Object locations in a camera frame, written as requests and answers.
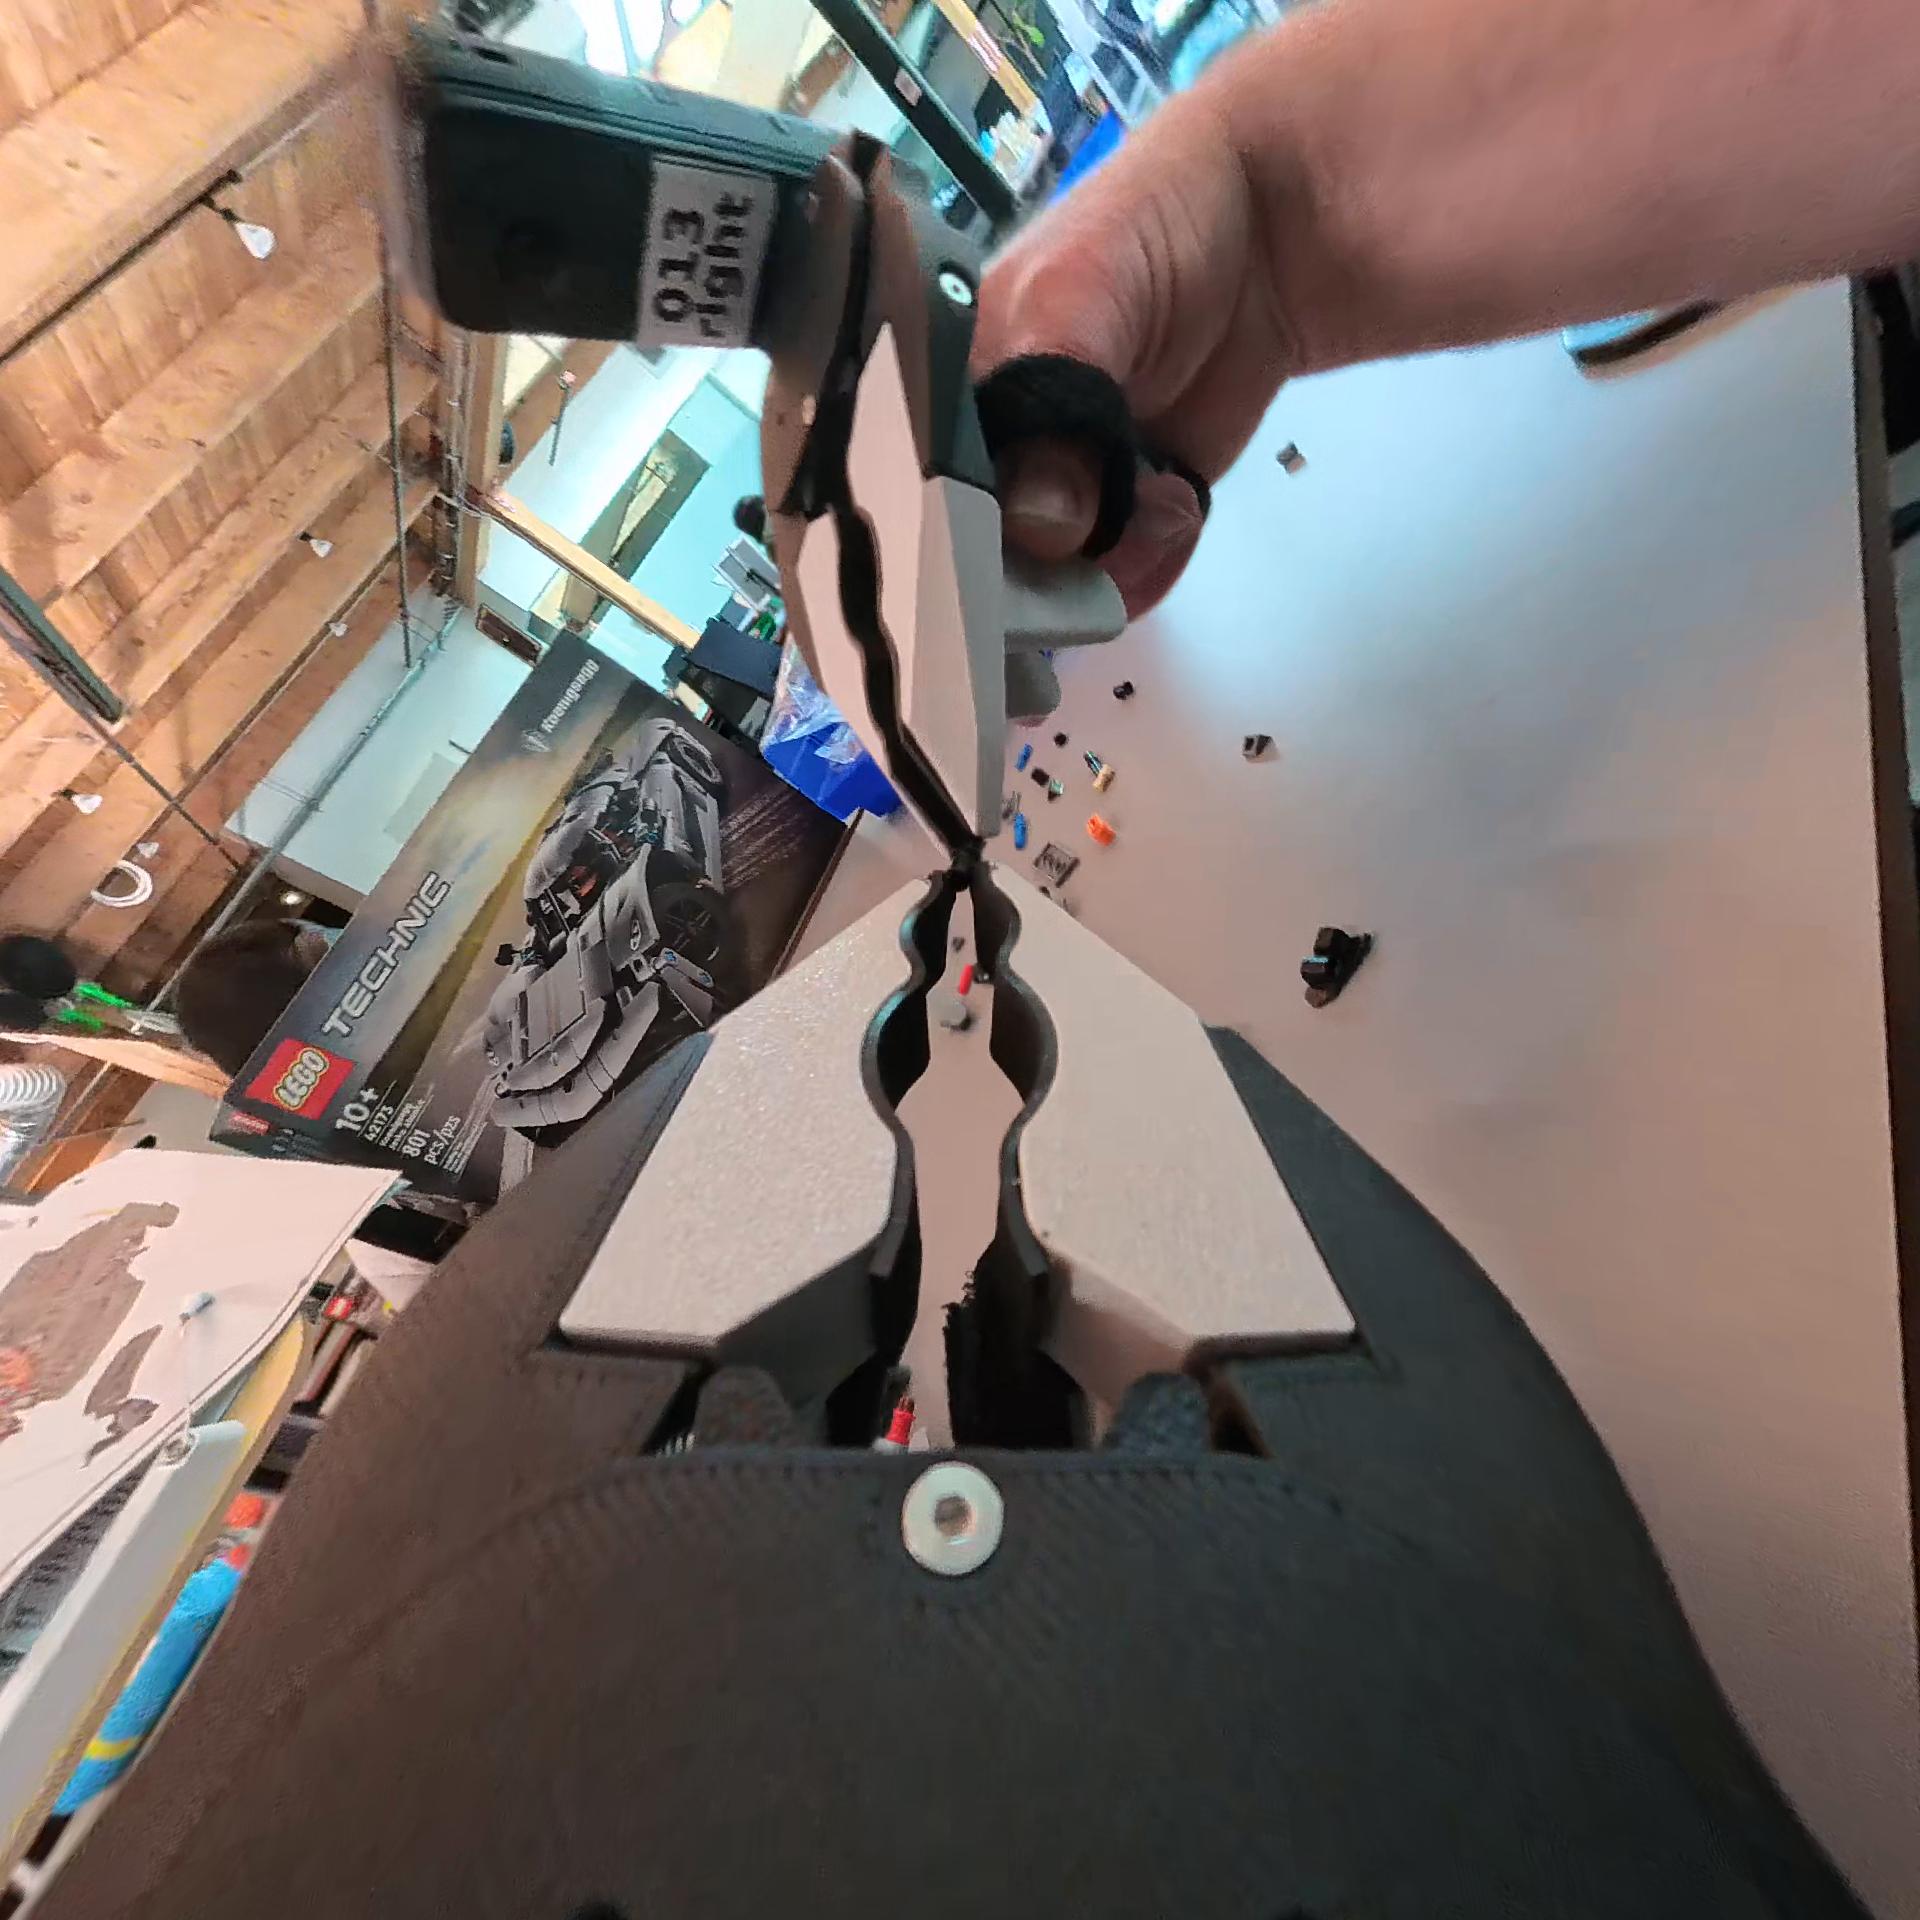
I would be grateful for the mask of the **lego instruction booklet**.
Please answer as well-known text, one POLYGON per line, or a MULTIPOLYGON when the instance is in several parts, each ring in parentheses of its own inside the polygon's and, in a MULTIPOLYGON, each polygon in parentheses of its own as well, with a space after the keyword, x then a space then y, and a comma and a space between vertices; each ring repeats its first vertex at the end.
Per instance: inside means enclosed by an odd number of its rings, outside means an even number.
POLYGON ((269 1349, 395 1182, 130 1150, 5 1207, 5 1589, 269 1349))

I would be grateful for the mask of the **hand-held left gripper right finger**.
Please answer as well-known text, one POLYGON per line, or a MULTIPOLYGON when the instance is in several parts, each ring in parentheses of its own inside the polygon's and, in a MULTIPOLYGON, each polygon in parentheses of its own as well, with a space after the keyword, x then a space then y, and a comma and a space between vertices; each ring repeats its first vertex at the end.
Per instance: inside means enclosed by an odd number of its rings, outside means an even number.
POLYGON ((1220 1359, 1336 1353, 1357 1324, 1203 1019, 1036 883, 979 868, 1021 1341, 1086 1397, 1220 1359))

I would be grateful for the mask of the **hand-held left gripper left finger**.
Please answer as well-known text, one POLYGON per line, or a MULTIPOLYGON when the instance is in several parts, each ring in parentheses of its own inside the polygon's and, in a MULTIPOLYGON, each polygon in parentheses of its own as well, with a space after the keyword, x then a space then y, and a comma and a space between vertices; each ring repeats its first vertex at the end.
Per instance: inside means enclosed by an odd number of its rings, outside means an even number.
POLYGON ((566 1341, 764 1374, 899 1363, 922 1297, 899 1109, 956 891, 887 897, 709 1034, 559 1310, 566 1341))

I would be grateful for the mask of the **lego set box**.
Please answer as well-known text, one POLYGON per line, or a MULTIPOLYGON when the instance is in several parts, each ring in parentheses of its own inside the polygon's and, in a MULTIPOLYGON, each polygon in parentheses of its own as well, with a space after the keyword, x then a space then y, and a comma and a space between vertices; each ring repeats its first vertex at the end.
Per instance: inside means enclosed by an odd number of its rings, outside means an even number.
POLYGON ((483 1209, 767 986, 848 827, 558 641, 235 1074, 210 1138, 483 1209))

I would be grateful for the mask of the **person's right forearm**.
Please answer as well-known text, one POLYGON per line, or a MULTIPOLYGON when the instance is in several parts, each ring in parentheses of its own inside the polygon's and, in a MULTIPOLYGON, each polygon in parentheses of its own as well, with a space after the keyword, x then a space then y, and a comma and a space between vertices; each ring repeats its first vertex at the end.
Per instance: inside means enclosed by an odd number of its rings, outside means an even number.
POLYGON ((1301 370, 1916 260, 1916 2, 1311 5, 1214 87, 1301 370))

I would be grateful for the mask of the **person's right hand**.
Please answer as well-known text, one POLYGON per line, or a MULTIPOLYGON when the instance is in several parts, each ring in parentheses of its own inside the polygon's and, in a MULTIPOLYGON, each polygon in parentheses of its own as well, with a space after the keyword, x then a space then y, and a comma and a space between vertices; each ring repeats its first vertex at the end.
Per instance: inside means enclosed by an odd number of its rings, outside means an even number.
POLYGON ((1101 370, 1146 441, 1179 471, 1140 481, 1136 513, 1101 559, 1130 618, 1148 614, 1198 546, 1203 503, 1242 457, 1288 373, 1268 239, 1268 162, 1287 158, 1262 55, 1246 45, 1046 207, 980 285, 974 373, 1031 354, 1101 370))

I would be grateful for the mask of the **blue and yellow cloth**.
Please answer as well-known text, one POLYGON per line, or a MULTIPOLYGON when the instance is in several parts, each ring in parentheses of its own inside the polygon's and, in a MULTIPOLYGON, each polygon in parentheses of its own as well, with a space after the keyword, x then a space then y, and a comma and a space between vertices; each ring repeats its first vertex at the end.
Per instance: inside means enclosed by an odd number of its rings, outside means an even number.
POLYGON ((180 1586, 150 1646, 59 1791, 58 1817, 78 1814, 138 1761, 224 1621, 243 1574, 245 1563, 231 1553, 219 1553, 180 1586))

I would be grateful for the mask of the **black metal shelf rack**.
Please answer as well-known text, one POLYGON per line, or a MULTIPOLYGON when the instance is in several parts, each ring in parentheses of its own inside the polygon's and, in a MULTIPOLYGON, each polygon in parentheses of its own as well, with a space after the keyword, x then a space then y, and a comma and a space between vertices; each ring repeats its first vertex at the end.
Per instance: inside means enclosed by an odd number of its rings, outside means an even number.
POLYGON ((812 2, 810 11, 883 108, 879 134, 931 177, 951 226, 1002 239, 1037 211, 1082 111, 1074 98, 1046 101, 1031 57, 1048 42, 1031 7, 812 2))

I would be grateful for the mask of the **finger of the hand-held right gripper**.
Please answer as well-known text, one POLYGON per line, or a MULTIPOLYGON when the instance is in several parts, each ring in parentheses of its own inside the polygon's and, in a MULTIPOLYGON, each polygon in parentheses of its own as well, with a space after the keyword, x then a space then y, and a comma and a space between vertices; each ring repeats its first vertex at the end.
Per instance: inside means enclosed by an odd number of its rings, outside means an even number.
POLYGON ((990 486, 927 471, 894 324, 855 385, 848 503, 869 539, 879 658, 866 699, 887 767, 952 854, 1002 814, 1002 509, 990 486))
POLYGON ((879 545, 850 471, 856 386, 878 341, 870 317, 874 201, 890 155, 838 137, 788 183, 760 285, 760 489, 788 635, 822 695, 887 774, 943 859, 970 827, 900 717, 900 666, 879 618, 879 545))

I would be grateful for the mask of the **silver flexible duct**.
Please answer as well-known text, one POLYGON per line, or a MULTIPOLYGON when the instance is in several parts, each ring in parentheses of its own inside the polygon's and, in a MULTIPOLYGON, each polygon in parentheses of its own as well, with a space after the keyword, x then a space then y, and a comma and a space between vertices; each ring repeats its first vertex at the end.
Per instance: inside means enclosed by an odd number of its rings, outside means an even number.
POLYGON ((63 1074, 45 1063, 3 1063, 3 1186, 47 1138, 63 1105, 63 1074))

